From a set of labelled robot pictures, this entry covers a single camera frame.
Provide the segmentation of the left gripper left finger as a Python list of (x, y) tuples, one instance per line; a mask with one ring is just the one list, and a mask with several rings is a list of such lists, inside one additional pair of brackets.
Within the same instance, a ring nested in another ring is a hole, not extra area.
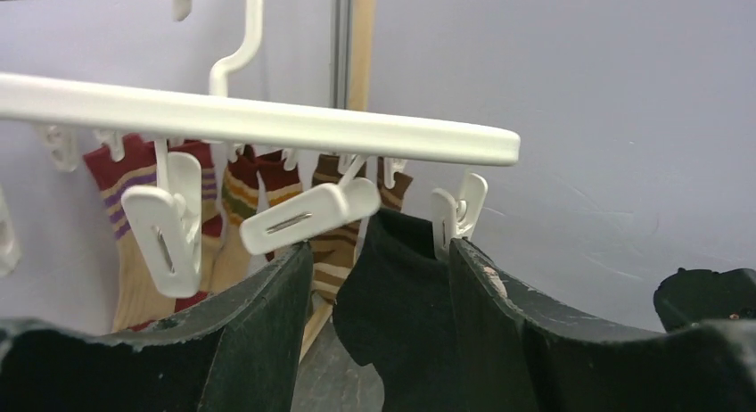
[(134, 332), (1, 323), (4, 411), (287, 411), (313, 273), (297, 243), (239, 284)]

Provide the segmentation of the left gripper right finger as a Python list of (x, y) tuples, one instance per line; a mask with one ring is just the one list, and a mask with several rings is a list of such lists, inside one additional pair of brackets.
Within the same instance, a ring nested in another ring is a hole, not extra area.
[(449, 247), (449, 283), (471, 411), (752, 411), (755, 325), (704, 321), (662, 334), (568, 306)]

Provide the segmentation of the black sock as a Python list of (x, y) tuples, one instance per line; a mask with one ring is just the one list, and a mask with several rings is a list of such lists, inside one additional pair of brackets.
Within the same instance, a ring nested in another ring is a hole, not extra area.
[(333, 307), (351, 358), (382, 379), (385, 411), (465, 411), (449, 269), (431, 222), (382, 209)]

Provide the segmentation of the brown striped sock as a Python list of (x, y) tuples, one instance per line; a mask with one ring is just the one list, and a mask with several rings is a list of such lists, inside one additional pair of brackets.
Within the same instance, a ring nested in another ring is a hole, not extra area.
[[(402, 211), (405, 195), (414, 178), (403, 170), (393, 175), (394, 185), (384, 184), (384, 158), (376, 162), (377, 187), (382, 206)], [(356, 262), (356, 248), (361, 221), (329, 230), (310, 241), (314, 253), (312, 288), (326, 303), (333, 304), (343, 282)]]

